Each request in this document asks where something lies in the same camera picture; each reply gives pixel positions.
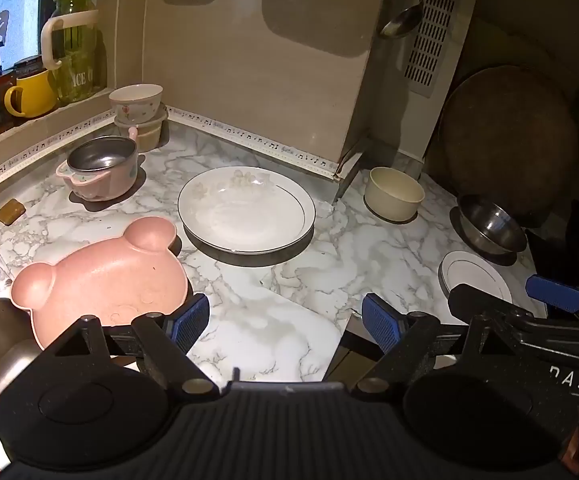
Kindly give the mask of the small white rimmed plate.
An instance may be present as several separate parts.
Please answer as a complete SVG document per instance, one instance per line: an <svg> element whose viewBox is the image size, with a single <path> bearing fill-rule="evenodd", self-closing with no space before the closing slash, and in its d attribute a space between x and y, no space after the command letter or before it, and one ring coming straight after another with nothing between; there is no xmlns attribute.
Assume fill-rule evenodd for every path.
<svg viewBox="0 0 579 480"><path fill-rule="evenodd" d="M440 263L438 280L446 297L452 289L465 284L512 302L511 291L501 274L488 261L470 252L448 252Z"/></svg>

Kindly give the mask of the pink bear-shaped plate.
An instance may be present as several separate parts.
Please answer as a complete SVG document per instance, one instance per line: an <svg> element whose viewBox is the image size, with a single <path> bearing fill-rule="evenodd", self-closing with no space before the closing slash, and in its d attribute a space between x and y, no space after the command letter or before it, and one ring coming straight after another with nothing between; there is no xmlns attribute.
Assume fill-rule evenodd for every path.
<svg viewBox="0 0 579 480"><path fill-rule="evenodd" d="M43 349L84 315L119 326L145 313L170 314L190 289L170 250L177 235L165 218L136 219L122 235L78 249L58 263L29 264L12 282L10 298L30 313Z"/></svg>

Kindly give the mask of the stainless steel bowl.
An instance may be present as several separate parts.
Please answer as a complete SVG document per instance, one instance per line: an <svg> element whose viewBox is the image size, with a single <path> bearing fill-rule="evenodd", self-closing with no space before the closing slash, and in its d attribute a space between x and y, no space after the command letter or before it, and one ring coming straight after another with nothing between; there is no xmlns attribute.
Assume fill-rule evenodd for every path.
<svg viewBox="0 0 579 480"><path fill-rule="evenodd" d="M459 199L457 207L464 234L480 252L506 256L526 249L523 229L496 203L480 195L465 195Z"/></svg>

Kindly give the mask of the cream round bowl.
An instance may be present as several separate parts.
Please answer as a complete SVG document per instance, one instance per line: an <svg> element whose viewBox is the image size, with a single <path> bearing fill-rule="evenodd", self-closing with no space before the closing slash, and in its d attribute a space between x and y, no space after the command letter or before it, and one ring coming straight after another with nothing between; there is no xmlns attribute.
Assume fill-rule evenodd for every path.
<svg viewBox="0 0 579 480"><path fill-rule="evenodd" d="M408 174L388 167L370 171L364 202L376 216L393 223L407 223L414 219L424 200L423 186Z"/></svg>

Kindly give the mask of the large white floral plate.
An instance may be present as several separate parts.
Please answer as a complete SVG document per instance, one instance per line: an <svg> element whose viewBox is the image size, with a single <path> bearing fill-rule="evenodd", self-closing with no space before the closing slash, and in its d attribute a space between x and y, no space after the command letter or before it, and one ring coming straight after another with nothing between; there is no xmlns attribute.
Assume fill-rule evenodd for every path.
<svg viewBox="0 0 579 480"><path fill-rule="evenodd" d="M302 240L317 210L309 193L277 172L223 167L190 179L178 194L186 231L212 248L262 255Z"/></svg>

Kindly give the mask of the pink steel-lined handled bowl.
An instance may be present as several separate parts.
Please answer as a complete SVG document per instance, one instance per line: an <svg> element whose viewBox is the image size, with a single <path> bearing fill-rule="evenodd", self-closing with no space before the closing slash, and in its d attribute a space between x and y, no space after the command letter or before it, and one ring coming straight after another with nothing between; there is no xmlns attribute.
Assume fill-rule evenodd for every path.
<svg viewBox="0 0 579 480"><path fill-rule="evenodd" d="M138 173L138 130L129 136L100 136L75 148L56 176L86 202L115 200L132 188Z"/></svg>

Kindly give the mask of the round wooden cutting board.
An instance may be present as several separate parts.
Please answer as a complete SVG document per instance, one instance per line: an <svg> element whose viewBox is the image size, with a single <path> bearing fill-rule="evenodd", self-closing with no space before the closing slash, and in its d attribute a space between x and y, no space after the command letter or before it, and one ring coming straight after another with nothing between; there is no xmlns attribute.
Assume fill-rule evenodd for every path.
<svg viewBox="0 0 579 480"><path fill-rule="evenodd" d="M485 196L521 218L552 205L578 147L557 85L513 65L480 70L455 89L442 110L440 140L461 195Z"/></svg>

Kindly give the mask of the brown soap bar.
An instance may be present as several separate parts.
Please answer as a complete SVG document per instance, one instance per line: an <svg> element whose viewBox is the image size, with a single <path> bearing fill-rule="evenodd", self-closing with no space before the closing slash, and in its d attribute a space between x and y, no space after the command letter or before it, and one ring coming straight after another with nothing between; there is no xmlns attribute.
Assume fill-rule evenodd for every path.
<svg viewBox="0 0 579 480"><path fill-rule="evenodd" d="M16 198L11 198L0 208L0 222L4 226L11 226L26 212L26 207Z"/></svg>

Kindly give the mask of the beige ribbed cup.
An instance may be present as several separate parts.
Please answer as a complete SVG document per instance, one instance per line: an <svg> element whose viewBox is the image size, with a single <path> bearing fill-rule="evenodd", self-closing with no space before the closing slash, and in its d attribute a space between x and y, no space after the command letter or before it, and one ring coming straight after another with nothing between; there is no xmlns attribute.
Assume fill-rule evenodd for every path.
<svg viewBox="0 0 579 480"><path fill-rule="evenodd" d="M160 144L162 125L167 118L167 108L162 106L149 122L135 125L137 128L136 143L140 153L147 153L157 148Z"/></svg>

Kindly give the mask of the white floral ceramic bowl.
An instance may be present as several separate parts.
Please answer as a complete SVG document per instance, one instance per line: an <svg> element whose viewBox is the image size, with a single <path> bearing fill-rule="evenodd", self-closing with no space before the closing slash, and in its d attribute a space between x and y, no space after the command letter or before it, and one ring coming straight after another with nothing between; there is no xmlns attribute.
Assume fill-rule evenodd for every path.
<svg viewBox="0 0 579 480"><path fill-rule="evenodd" d="M120 122L135 125L156 116L162 94L160 84L130 84L111 92L109 99Z"/></svg>

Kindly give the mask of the yellow mug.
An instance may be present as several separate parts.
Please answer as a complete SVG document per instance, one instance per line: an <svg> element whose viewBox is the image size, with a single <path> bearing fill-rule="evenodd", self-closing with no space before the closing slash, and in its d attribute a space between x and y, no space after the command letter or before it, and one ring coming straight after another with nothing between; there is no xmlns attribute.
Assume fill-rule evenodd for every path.
<svg viewBox="0 0 579 480"><path fill-rule="evenodd" d="M48 70L18 78L4 95L4 107L14 117L32 119L43 116L58 105L48 79Z"/></svg>

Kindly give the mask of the hanging metal ladle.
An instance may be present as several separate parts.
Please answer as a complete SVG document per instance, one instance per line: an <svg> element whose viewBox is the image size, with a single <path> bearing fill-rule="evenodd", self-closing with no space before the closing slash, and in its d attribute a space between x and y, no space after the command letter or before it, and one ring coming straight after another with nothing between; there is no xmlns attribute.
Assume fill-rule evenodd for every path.
<svg viewBox="0 0 579 480"><path fill-rule="evenodd" d="M400 39L410 35L423 21L424 6L424 0L417 0L413 6L404 9L395 18L390 18L379 31L379 36L384 39Z"/></svg>

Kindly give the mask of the white ventilation grille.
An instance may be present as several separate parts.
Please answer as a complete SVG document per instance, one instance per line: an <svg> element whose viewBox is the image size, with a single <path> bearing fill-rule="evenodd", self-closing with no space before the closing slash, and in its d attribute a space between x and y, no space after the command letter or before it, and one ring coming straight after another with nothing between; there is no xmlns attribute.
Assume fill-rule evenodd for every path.
<svg viewBox="0 0 579 480"><path fill-rule="evenodd" d="M447 53L461 0L425 0L422 23L405 58L403 77L410 91L429 99Z"/></svg>

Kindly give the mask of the green glass pitcher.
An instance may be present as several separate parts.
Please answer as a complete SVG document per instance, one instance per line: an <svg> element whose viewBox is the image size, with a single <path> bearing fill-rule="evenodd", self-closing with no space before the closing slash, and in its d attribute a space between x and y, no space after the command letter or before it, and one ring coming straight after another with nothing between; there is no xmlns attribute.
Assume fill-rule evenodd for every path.
<svg viewBox="0 0 579 480"><path fill-rule="evenodd" d="M53 0L41 30L41 56L62 105L94 93L98 10L93 0Z"/></svg>

